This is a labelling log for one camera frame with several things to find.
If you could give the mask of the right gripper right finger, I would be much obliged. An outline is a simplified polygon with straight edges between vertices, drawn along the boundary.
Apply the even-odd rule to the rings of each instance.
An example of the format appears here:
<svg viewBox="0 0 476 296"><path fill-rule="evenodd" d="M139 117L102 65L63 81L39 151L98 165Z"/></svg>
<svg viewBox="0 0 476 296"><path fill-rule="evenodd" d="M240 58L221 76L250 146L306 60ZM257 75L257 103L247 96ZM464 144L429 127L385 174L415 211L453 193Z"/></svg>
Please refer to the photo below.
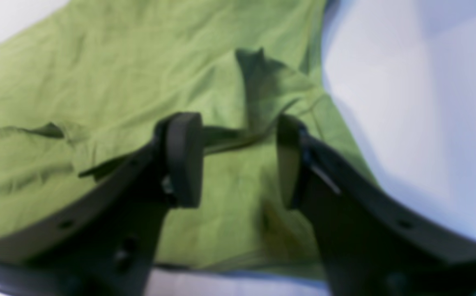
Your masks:
<svg viewBox="0 0 476 296"><path fill-rule="evenodd" d="M476 296L476 241L394 201L305 124L277 122L287 208L313 228L334 296Z"/></svg>

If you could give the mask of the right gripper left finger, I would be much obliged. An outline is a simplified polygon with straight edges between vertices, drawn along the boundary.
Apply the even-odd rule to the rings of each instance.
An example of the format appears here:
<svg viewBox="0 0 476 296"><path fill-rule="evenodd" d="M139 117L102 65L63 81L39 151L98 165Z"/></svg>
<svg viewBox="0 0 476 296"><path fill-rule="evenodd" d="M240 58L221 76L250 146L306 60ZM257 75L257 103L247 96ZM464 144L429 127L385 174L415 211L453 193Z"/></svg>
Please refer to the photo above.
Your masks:
<svg viewBox="0 0 476 296"><path fill-rule="evenodd" d="M176 113L73 204L0 239L0 293L141 296L172 208L200 205L200 113Z"/></svg>

